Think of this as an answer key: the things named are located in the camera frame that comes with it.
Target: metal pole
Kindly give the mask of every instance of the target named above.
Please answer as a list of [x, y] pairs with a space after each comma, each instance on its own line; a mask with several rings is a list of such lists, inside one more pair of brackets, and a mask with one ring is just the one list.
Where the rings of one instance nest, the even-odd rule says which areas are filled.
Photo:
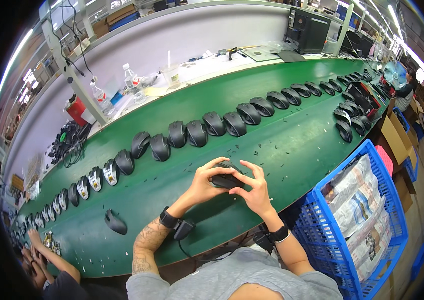
[[350, 19], [352, 17], [354, 4], [350, 3], [349, 8], [347, 9], [347, 14], [345, 15], [345, 20], [343, 21], [342, 30], [340, 32], [339, 40], [337, 41], [337, 48], [333, 51], [332, 56], [337, 57], [339, 55], [340, 48], [342, 47], [343, 40], [349, 29]]
[[109, 15], [112, 14], [112, 8], [110, 7], [110, 0], [106, 0], [106, 9]]
[[362, 29], [362, 24], [364, 23], [364, 19], [365, 19], [365, 11], [364, 11], [364, 13], [362, 14], [362, 19], [360, 19], [360, 24], [359, 24], [359, 31]]
[[46, 36], [47, 44], [52, 50], [52, 55], [55, 61], [57, 62], [59, 69], [63, 71], [62, 75], [65, 76], [67, 82], [71, 85], [71, 88], [74, 93], [77, 95], [77, 97], [79, 97], [79, 99], [81, 99], [82, 103], [95, 117], [95, 119], [97, 120], [97, 122], [99, 122], [100, 125], [104, 126], [105, 124], [107, 124], [110, 119], [104, 116], [99, 106], [95, 103], [95, 100], [89, 96], [89, 94], [86, 92], [86, 89], [80, 83], [72, 67], [69, 67], [64, 57], [62, 57], [64, 53], [62, 52], [62, 49], [60, 47], [59, 39], [57, 39], [57, 37], [54, 36], [54, 34], [52, 33], [52, 25], [48, 19], [46, 19], [44, 23], [42, 23], [42, 31]]
[[89, 21], [89, 17], [87, 15], [87, 7], [85, 6], [84, 0], [78, 0], [79, 2], [79, 14], [82, 17], [82, 22], [85, 26], [85, 31], [87, 32], [87, 36], [89, 39], [91, 39], [95, 34], [94, 30], [92, 29], [91, 22]]

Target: computer tower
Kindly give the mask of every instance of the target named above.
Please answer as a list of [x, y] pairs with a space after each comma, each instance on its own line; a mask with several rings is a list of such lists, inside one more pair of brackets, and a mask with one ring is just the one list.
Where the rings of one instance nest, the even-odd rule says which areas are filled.
[[284, 40], [293, 41], [300, 54], [320, 53], [329, 32], [330, 21], [314, 12], [291, 7]]

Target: bracelet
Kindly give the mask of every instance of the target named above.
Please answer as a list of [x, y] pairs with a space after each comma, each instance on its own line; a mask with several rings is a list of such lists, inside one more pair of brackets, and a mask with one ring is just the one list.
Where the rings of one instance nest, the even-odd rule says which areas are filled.
[[287, 236], [286, 237], [284, 237], [284, 239], [283, 240], [280, 240], [280, 241], [277, 241], [277, 242], [275, 242], [276, 244], [278, 244], [278, 243], [281, 243], [281, 242], [283, 242], [283, 241], [285, 241], [288, 237], [290, 237], [290, 235], [292, 234], [292, 231], [290, 231], [290, 229], [289, 229], [289, 234], [287, 234]]

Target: green workbench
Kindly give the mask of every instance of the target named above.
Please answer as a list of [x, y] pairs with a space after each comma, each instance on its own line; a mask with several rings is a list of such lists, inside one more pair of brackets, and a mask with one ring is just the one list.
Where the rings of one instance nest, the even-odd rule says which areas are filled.
[[[318, 59], [276, 64], [224, 75], [177, 91], [131, 112], [87, 141], [84, 158], [69, 169], [54, 168], [45, 177], [41, 193], [35, 201], [25, 204], [20, 214], [41, 211], [62, 188], [102, 167], [121, 149], [130, 149], [132, 137], [141, 131], [151, 135], [168, 135], [174, 121], [201, 120], [204, 113], [220, 115], [235, 111], [242, 102], [264, 97], [269, 91], [280, 91], [292, 83], [328, 81], [337, 75], [362, 72], [360, 61]], [[88, 200], [69, 208], [40, 229], [52, 231], [60, 243], [64, 259], [71, 262], [84, 278], [117, 276], [131, 273], [132, 245], [137, 234], [155, 219], [165, 206], [171, 205], [189, 187], [197, 167], [220, 157], [230, 157], [239, 166], [239, 159], [261, 165], [266, 174], [269, 195], [277, 211], [288, 207], [307, 193], [325, 175], [341, 163], [364, 137], [353, 130], [352, 143], [345, 143], [335, 128], [333, 111], [342, 102], [341, 94], [304, 98], [300, 107], [275, 110], [273, 117], [263, 117], [257, 126], [247, 126], [247, 134], [209, 137], [202, 148], [187, 144], [172, 148], [166, 162], [157, 162], [150, 149], [135, 161], [135, 171], [121, 176], [116, 186], [104, 182], [101, 191], [91, 191]], [[247, 176], [252, 172], [241, 166]], [[107, 209], [122, 219], [128, 232], [122, 236], [109, 229], [104, 216]], [[250, 211], [242, 198], [224, 194], [193, 207], [184, 217], [197, 227], [182, 241], [185, 251], [197, 255], [225, 243], [262, 220]], [[158, 266], [185, 259], [171, 235], [155, 254]], [[53, 274], [57, 270], [49, 267]]]

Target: computer mouse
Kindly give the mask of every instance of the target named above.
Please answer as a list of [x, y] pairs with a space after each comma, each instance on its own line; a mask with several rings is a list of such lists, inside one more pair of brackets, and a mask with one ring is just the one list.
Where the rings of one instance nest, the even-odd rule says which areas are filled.
[[38, 227], [44, 228], [45, 224], [44, 224], [44, 218], [42, 217], [41, 213], [36, 213], [35, 214], [35, 223]]
[[98, 166], [93, 167], [89, 172], [88, 179], [92, 189], [96, 192], [100, 191], [102, 188], [102, 169]]
[[160, 133], [151, 138], [152, 157], [157, 161], [166, 161], [170, 157], [170, 146], [167, 139]]
[[119, 181], [120, 171], [118, 171], [115, 159], [111, 158], [107, 160], [102, 168], [102, 172], [109, 185], [114, 186]]
[[262, 120], [255, 107], [249, 103], [240, 103], [237, 105], [237, 112], [239, 113], [240, 117], [242, 117], [242, 120], [245, 124], [258, 125]]
[[[242, 171], [240, 171], [239, 168], [234, 166], [231, 162], [228, 161], [222, 161], [218, 163], [217, 165], [214, 165], [214, 168], [220, 167], [220, 168], [233, 168], [237, 170], [240, 174], [243, 174]], [[243, 188], [245, 183], [241, 182], [237, 178], [235, 178], [232, 174], [218, 174], [211, 177], [212, 184], [215, 186], [226, 188], [226, 189], [233, 189], [236, 187]]]
[[295, 106], [302, 104], [302, 98], [300, 98], [300, 95], [297, 93], [297, 91], [291, 88], [282, 88], [280, 92], [285, 96], [285, 98], [287, 98], [290, 104]]
[[335, 127], [339, 130], [342, 140], [346, 141], [347, 143], [352, 141], [352, 130], [347, 123], [338, 120], [337, 123], [335, 123]]
[[333, 89], [337, 92], [337, 93], [341, 93], [342, 92], [342, 87], [340, 86], [340, 84], [333, 80], [333, 79], [329, 79], [329, 84], [333, 87]]
[[322, 91], [315, 83], [311, 81], [305, 81], [304, 85], [308, 87], [308, 90], [312, 93], [312, 95], [317, 97], [322, 96]]
[[59, 193], [59, 197], [57, 197], [57, 201], [63, 211], [67, 210], [67, 207], [69, 206], [69, 195], [67, 195], [67, 192], [67, 189], [62, 189]]
[[215, 111], [204, 114], [202, 120], [205, 124], [205, 130], [209, 135], [222, 136], [227, 132], [222, 117]]
[[80, 196], [79, 192], [77, 191], [77, 184], [75, 182], [73, 182], [69, 187], [69, 190], [67, 191], [67, 196], [69, 197], [69, 201], [72, 203], [73, 206], [79, 206]]
[[82, 176], [77, 182], [77, 191], [82, 199], [87, 200], [89, 198], [90, 188], [89, 179], [85, 175]]
[[169, 137], [167, 138], [169, 145], [174, 148], [184, 147], [187, 141], [185, 126], [182, 121], [175, 121], [169, 124]]
[[262, 117], [271, 117], [275, 113], [273, 105], [261, 97], [254, 97], [249, 101], [249, 103], [255, 107], [255, 109]]
[[150, 139], [151, 135], [146, 131], [139, 132], [134, 136], [131, 144], [131, 156], [133, 159], [138, 159], [145, 153], [145, 150], [149, 147]]
[[46, 207], [44, 207], [42, 209], [42, 218], [44, 219], [44, 221], [49, 222], [49, 215], [47, 214], [47, 209]]
[[355, 117], [358, 117], [358, 116], [361, 116], [362, 115], [362, 112], [360, 111], [359, 106], [357, 106], [355, 103], [353, 103], [350, 100], [345, 100], [344, 103], [347, 104], [348, 106], [350, 106], [350, 108], [353, 111], [353, 115]]
[[354, 102], [354, 103], [355, 103], [355, 97], [354, 97], [354, 96], [352, 96], [351, 94], [347, 93], [347, 92], [342, 92], [342, 97], [343, 97], [345, 100], [350, 100], [350, 101], [352, 101], [352, 102]]
[[348, 87], [350, 84], [350, 81], [343, 76], [337, 76], [337, 80], [340, 81], [346, 87]]
[[372, 81], [372, 77], [371, 77], [371, 75], [369, 74], [369, 73], [363, 73], [362, 74], [362, 78], [365, 80], [365, 81], [367, 81], [367, 82], [371, 82]]
[[242, 136], [247, 133], [247, 126], [240, 117], [239, 113], [235, 111], [228, 112], [223, 116], [223, 121], [225, 122], [225, 128], [230, 135]]
[[117, 153], [115, 161], [116, 166], [122, 175], [131, 175], [134, 171], [134, 159], [131, 158], [131, 153], [126, 149], [122, 149], [119, 153]]
[[357, 118], [360, 121], [362, 121], [362, 123], [364, 124], [366, 130], [370, 130], [370, 128], [372, 127], [372, 123], [369, 121], [369, 119], [367, 118], [367, 116], [363, 115], [363, 116], [358, 116]]
[[344, 77], [351, 83], [358, 81], [357, 79], [355, 79], [354, 77], [352, 77], [350, 75], [345, 75]]
[[352, 107], [348, 106], [347, 104], [339, 103], [339, 109], [348, 113], [350, 117], [355, 117], [355, 113], [353, 112]]
[[48, 204], [46, 204], [46, 208], [47, 208], [47, 214], [49, 215], [49, 219], [51, 219], [53, 222], [55, 222], [56, 221], [56, 212], [52, 208], [52, 204], [50, 206]]
[[352, 77], [353, 79], [355, 79], [355, 81], [361, 81], [362, 80], [361, 76], [358, 76], [354, 73], [350, 73], [349, 76]]
[[347, 123], [349, 126], [352, 126], [352, 121], [350, 120], [350, 116], [345, 111], [337, 108], [333, 111], [333, 115], [337, 120], [343, 121]]
[[364, 136], [366, 130], [362, 121], [357, 117], [352, 117], [350, 120], [352, 121], [352, 127], [355, 128], [355, 131], [357, 131], [360, 136]]
[[52, 208], [56, 212], [57, 215], [60, 215], [60, 205], [59, 205], [59, 195], [54, 197], [54, 201], [52, 201]]
[[318, 84], [318, 86], [319, 87], [321, 87], [321, 88], [323, 88], [324, 89], [324, 91], [326, 92], [326, 93], [328, 93], [329, 95], [331, 95], [331, 96], [335, 96], [335, 89], [332, 87], [332, 85], [331, 84], [329, 84], [328, 82], [325, 82], [325, 81], [321, 81], [319, 84]]
[[290, 85], [290, 88], [299, 93], [300, 97], [309, 98], [311, 95], [310, 90], [303, 84], [293, 83]]
[[205, 125], [199, 120], [190, 121], [186, 125], [189, 144], [194, 147], [204, 147], [207, 144], [207, 131]]
[[127, 234], [127, 226], [124, 224], [124, 222], [122, 222], [112, 214], [112, 210], [107, 210], [104, 221], [106, 222], [107, 227], [109, 227], [113, 231], [121, 235]]
[[363, 80], [364, 79], [364, 77], [362, 76], [362, 74], [360, 74], [359, 72], [353, 72], [353, 74], [355, 74], [355, 76], [357, 76], [360, 80]]
[[290, 103], [287, 98], [285, 98], [285, 96], [279, 92], [267, 93], [267, 100], [272, 102], [272, 104], [280, 110], [286, 110], [290, 106]]
[[357, 105], [357, 107], [359, 108], [360, 116], [366, 116], [366, 115], [367, 115], [367, 114], [365, 113], [365, 110], [362, 108], [362, 106]]

